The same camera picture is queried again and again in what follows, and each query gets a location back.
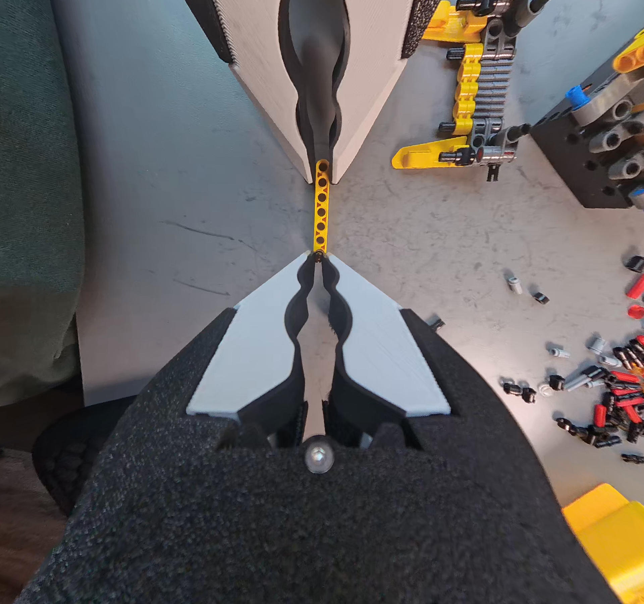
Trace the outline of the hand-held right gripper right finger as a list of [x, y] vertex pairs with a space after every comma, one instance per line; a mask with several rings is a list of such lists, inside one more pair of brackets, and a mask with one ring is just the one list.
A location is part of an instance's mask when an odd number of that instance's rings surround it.
[[383, 423], [450, 415], [451, 406], [403, 316], [403, 308], [335, 255], [322, 259], [337, 337], [327, 430], [374, 436]]

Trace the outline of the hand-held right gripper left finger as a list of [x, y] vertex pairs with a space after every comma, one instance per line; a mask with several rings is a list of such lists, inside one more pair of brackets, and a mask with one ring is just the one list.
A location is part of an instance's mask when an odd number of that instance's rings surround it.
[[298, 335], [309, 318], [313, 254], [305, 252], [234, 307], [186, 414], [257, 425], [276, 435], [303, 405]]

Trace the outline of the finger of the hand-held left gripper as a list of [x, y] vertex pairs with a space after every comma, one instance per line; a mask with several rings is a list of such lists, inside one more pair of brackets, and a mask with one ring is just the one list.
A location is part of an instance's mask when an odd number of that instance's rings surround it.
[[290, 0], [213, 0], [232, 56], [231, 71], [267, 120], [305, 181], [312, 182], [306, 138], [298, 127], [303, 86], [288, 25]]
[[337, 184], [356, 157], [407, 64], [402, 48], [414, 0], [344, 0], [348, 57], [336, 100], [341, 115], [332, 157]]

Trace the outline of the yellow lego blade with connector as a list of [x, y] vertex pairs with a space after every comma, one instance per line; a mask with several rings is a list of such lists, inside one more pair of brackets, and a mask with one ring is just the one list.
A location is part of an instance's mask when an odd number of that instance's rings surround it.
[[515, 38], [543, 10], [550, 0], [442, 0], [423, 39], [464, 44], [492, 38]]

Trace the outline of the grey grille yellow lego assembly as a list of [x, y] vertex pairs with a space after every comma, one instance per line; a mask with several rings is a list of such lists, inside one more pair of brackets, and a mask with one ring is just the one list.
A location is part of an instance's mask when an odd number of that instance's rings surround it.
[[446, 58], [458, 61], [452, 120], [439, 124], [439, 140], [400, 148], [391, 159], [397, 170], [487, 168], [487, 181], [498, 181], [502, 165], [517, 157], [519, 140], [530, 125], [506, 126], [504, 115], [516, 38], [484, 33], [483, 42], [450, 47]]

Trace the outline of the yellow lego beam with holes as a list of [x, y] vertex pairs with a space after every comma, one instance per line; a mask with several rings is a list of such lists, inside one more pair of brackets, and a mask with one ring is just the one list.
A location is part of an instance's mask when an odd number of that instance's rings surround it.
[[314, 179], [314, 253], [322, 250], [327, 253], [328, 248], [328, 216], [331, 188], [331, 166], [326, 159], [316, 163]]

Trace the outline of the yellow black lego robot model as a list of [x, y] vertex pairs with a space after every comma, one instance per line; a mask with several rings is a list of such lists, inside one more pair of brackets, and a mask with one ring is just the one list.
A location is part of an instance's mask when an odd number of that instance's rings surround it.
[[585, 208], [643, 210], [643, 30], [531, 129]]

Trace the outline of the pile of small lego pins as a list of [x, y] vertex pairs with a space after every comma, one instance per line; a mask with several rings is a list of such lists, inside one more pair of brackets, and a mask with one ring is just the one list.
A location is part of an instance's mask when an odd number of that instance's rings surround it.
[[593, 256], [538, 286], [494, 347], [495, 384], [537, 449], [643, 463], [643, 258]]

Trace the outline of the yellow plastic bin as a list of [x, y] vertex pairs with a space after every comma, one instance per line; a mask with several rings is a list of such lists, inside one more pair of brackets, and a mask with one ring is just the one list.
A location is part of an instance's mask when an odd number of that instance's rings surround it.
[[643, 602], [643, 505], [607, 483], [562, 509], [586, 554], [622, 603]]

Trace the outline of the person's green sweater torso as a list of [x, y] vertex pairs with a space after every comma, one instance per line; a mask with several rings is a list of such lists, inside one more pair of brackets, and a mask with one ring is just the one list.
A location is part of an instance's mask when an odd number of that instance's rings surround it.
[[81, 163], [51, 0], [1, 0], [1, 406], [79, 371]]

